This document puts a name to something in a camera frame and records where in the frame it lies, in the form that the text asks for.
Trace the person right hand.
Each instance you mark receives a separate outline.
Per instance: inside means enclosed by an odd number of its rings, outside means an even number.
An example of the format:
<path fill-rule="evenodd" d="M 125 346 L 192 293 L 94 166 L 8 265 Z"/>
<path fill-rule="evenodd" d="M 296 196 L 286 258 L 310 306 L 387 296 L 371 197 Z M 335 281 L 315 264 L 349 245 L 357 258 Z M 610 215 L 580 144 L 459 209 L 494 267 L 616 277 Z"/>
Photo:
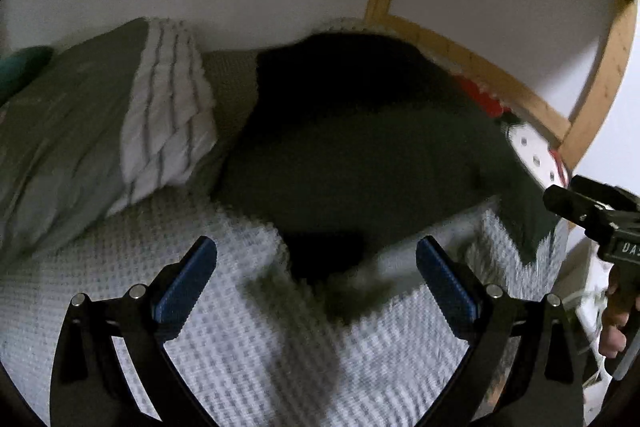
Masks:
<path fill-rule="evenodd" d="M 605 358 L 615 359 L 626 348 L 627 337 L 623 333 L 632 309 L 639 309 L 639 297 L 631 298 L 620 289 L 620 268 L 617 265 L 608 274 L 608 288 L 605 291 L 608 303 L 602 313 L 602 329 L 599 352 Z"/>

